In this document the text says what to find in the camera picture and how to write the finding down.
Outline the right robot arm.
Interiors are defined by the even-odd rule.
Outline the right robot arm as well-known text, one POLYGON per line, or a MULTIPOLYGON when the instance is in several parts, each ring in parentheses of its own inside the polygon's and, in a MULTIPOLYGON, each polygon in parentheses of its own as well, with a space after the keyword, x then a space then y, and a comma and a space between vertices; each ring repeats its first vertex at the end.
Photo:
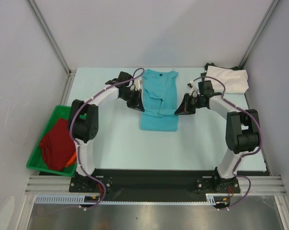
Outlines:
POLYGON ((258 112, 244 110, 226 99, 224 92, 216 92, 211 80, 202 80, 197 86, 188 83, 190 91, 184 94, 175 115, 193 115, 197 109, 207 108, 226 120, 227 151, 212 177, 197 179, 198 193, 239 192, 237 171, 247 156, 258 153, 262 147, 262 131, 258 112))

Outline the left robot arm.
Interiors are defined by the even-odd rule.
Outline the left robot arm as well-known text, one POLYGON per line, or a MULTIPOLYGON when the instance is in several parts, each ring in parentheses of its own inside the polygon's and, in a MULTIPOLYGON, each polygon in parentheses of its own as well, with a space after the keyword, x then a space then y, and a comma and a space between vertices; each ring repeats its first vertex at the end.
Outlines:
POLYGON ((92 148, 99 130, 99 107, 122 99, 128 108, 143 112, 141 77, 144 72, 143 68, 136 69, 133 75, 122 71, 117 78, 107 81, 94 96, 72 102, 68 130, 76 149, 77 167, 70 182, 70 192, 88 193, 96 187, 105 191, 105 185, 93 176, 96 167, 92 148))

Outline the light blue t-shirt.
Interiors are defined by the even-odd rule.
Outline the light blue t-shirt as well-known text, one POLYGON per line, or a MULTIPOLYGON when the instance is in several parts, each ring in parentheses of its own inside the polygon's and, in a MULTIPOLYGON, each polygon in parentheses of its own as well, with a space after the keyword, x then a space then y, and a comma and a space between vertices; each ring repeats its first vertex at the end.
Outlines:
POLYGON ((144 112, 140 129, 144 131, 175 132, 178 130, 176 79, 178 72, 145 70, 142 102, 144 112))

